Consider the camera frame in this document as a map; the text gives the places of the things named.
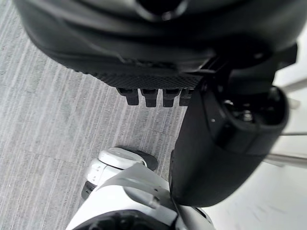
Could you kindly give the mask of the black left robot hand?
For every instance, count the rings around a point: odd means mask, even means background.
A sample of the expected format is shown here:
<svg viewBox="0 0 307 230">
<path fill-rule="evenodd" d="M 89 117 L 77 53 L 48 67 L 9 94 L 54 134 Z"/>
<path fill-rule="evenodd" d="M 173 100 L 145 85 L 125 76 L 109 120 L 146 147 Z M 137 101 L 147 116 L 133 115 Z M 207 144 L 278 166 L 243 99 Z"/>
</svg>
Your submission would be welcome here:
<svg viewBox="0 0 307 230">
<path fill-rule="evenodd" d="M 304 0 L 16 0 L 31 41 L 117 89 L 129 105 L 187 108 L 170 160 L 172 197 L 213 206 L 268 155 L 289 119 L 273 80 L 295 64 Z"/>
</svg>

